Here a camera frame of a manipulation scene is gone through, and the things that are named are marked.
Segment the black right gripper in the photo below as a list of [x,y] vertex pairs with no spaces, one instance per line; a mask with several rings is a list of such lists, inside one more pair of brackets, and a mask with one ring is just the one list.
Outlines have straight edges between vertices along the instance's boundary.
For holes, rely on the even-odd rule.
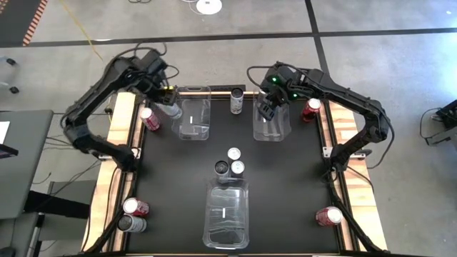
[[277,106],[288,104],[288,94],[281,87],[263,87],[261,90],[266,93],[266,97],[263,100],[264,103],[258,104],[258,112],[262,116],[267,116],[269,119],[272,119],[275,116]]

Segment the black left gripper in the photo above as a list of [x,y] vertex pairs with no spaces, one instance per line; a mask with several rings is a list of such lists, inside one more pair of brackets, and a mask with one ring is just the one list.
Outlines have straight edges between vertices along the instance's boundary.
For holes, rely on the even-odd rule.
[[148,100],[147,107],[156,107],[158,104],[174,104],[179,107],[179,97],[175,86],[165,86],[154,91],[154,101]]

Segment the clear plastic bin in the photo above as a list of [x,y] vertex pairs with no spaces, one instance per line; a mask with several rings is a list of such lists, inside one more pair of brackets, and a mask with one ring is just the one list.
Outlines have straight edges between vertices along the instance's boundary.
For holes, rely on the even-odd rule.
[[291,132],[289,105],[276,107],[275,116],[267,121],[257,109],[259,91],[253,94],[253,137],[257,141],[282,141]]
[[238,250],[249,244],[249,187],[239,178],[213,178],[206,184],[202,241],[215,249]]
[[211,89],[209,86],[178,87],[178,107],[182,115],[172,123],[172,131],[181,140],[204,141],[209,137]]

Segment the red soda can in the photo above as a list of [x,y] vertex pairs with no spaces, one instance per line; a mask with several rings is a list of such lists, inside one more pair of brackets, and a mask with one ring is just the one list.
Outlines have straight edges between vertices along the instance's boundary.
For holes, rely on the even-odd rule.
[[329,206],[317,211],[315,219],[320,226],[336,226],[343,220],[343,214],[339,208]]
[[315,119],[321,108],[321,101],[319,99],[309,99],[301,113],[301,118],[304,122],[311,122]]
[[131,197],[124,201],[123,210],[132,216],[146,216],[149,213],[149,205],[144,201]]
[[144,108],[141,111],[140,119],[144,126],[150,131],[156,131],[160,128],[160,121],[150,108]]

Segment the black power strip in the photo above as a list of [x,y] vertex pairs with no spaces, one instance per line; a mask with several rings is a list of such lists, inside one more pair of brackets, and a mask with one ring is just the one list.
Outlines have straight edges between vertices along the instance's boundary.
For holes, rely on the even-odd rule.
[[242,91],[246,90],[246,85],[245,84],[231,84],[231,85],[211,85],[209,86],[211,91],[232,91],[233,89],[241,89]]

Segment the white round floor disc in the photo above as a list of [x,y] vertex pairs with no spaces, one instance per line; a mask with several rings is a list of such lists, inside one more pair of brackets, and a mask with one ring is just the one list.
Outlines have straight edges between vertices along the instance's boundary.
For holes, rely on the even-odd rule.
[[213,15],[220,12],[222,9],[221,0],[198,0],[196,2],[196,9],[200,14]]

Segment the black table mat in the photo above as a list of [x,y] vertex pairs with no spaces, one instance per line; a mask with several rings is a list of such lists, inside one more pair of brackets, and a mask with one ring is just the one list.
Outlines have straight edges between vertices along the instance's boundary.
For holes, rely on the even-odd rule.
[[252,101],[188,100],[180,119],[145,131],[135,197],[149,205],[129,253],[336,253],[332,228],[315,216],[330,206],[318,124],[285,105],[287,132],[254,133]]

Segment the black desk base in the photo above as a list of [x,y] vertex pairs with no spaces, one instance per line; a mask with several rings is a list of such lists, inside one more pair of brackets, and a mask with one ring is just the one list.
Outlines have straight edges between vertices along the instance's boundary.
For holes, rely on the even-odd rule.
[[24,204],[24,213],[47,213],[70,218],[86,219],[90,206],[45,193],[30,191]]

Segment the grey desk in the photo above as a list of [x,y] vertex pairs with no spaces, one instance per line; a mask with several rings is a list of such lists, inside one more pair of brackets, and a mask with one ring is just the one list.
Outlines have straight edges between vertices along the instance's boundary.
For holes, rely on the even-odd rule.
[[3,144],[19,151],[0,159],[0,220],[22,214],[52,118],[51,110],[0,113],[0,121],[10,122]]

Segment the black orange striped floor mat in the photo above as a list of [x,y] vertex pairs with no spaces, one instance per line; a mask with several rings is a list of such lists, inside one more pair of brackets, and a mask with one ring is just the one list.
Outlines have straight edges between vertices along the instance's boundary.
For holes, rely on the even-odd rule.
[[28,46],[49,0],[0,0],[0,48]]

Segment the black equipment stand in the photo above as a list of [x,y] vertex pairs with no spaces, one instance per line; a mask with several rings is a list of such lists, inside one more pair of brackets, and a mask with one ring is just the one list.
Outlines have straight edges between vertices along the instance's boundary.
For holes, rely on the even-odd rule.
[[450,141],[457,150],[457,99],[437,110],[436,114],[441,118],[445,130],[429,136],[426,143],[435,146],[444,141]]

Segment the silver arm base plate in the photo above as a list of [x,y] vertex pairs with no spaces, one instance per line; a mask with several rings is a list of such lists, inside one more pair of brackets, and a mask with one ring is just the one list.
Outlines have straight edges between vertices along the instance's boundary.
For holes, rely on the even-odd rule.
[[[134,154],[135,158],[139,158],[141,156],[141,148],[133,147],[133,148],[131,148],[131,151]],[[110,155],[101,154],[101,153],[95,153],[94,156],[100,161],[105,161],[105,160],[109,160],[109,159],[113,158]]]
[[[332,147],[323,147],[322,148],[323,157],[329,158],[331,156],[332,150],[333,150]],[[371,153],[372,153],[371,149],[360,149],[360,150],[356,151],[355,153],[351,154],[350,158],[364,160]]]

